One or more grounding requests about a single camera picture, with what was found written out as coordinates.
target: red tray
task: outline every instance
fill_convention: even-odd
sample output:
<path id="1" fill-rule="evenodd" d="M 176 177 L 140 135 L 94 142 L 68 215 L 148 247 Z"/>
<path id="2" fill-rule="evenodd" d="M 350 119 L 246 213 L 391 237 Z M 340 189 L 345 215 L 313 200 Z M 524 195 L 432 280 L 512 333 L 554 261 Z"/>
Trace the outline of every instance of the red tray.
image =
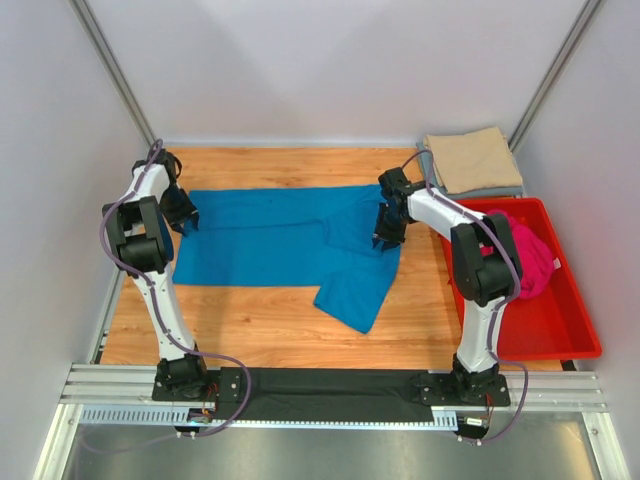
<path id="1" fill-rule="evenodd" d="M 500 209 L 528 226 L 560 260 L 546 290 L 532 299 L 516 299 L 505 310 L 498 354 L 507 360 L 571 360 L 602 354 L 580 292 L 543 203 L 537 198 L 482 198 L 460 202 L 479 212 Z M 453 277 L 451 245 L 442 238 L 449 277 Z M 454 282 L 460 323 L 464 302 Z"/>

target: pink cloth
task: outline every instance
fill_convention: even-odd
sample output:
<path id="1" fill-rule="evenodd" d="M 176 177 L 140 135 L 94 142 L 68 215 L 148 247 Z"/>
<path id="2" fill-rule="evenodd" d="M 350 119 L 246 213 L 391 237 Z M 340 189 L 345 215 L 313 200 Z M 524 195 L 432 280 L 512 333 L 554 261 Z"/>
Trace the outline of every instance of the pink cloth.
<path id="1" fill-rule="evenodd" d="M 507 212 L 502 210 L 491 210 L 487 214 L 501 213 L 509 220 L 513 240 L 520 256 L 522 264 L 522 291 L 520 298 L 533 298 L 540 295 L 555 270 L 554 257 L 549 247 L 540 240 L 529 227 L 518 223 L 518 221 Z M 493 252 L 493 247 L 484 247 L 483 255 Z"/>

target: wooden tabletop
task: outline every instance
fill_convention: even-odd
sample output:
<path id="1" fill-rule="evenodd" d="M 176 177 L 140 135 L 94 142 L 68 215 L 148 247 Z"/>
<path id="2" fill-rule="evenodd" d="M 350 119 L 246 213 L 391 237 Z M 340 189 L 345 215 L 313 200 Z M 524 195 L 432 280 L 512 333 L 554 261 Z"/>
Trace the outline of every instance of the wooden tabletop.
<path id="1" fill-rule="evenodd" d="M 316 187 L 376 183 L 413 153 L 404 148 L 171 148 L 191 189 Z M 417 164 L 410 179 L 421 178 Z M 176 251 L 180 238 L 173 235 Z M 201 351 L 253 367 L 450 369 L 460 342 L 458 320 L 438 236 L 407 229 L 398 274 L 374 327 L 364 335 L 313 306 L 319 287 L 177 285 L 185 322 Z M 103 364 L 155 365 L 156 335 L 142 297 L 125 280 Z M 207 360 L 207 364 L 217 363 Z M 555 361 L 530 362 L 559 370 Z"/>

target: gray wall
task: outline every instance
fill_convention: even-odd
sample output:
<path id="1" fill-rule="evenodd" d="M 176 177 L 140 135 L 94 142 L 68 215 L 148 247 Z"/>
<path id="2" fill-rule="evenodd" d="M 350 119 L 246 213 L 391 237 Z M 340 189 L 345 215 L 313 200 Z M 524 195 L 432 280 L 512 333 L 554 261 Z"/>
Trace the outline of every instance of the gray wall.
<path id="1" fill-rule="evenodd" d="M 518 165 L 572 262 L 604 353 L 593 362 L 633 478 L 640 363 L 640 3 L 609 0 L 534 122 Z"/>
<path id="2" fill-rule="evenodd" d="M 0 15 L 0 477 L 31 478 L 73 361 L 86 361 L 113 266 L 103 203 L 145 152 L 65 0 Z"/>
<path id="3" fill-rule="evenodd" d="M 509 134 L 583 0 L 90 0 L 156 132 L 209 144 Z"/>

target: folded beige cloth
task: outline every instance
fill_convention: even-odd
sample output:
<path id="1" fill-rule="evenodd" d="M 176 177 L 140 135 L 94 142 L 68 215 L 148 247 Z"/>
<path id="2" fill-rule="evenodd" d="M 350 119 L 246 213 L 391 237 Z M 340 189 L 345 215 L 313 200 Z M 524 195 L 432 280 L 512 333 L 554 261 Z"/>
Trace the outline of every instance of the folded beige cloth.
<path id="1" fill-rule="evenodd" d="M 427 135 L 439 182 L 448 193 L 522 185 L 509 146 L 498 127 L 466 135 Z"/>

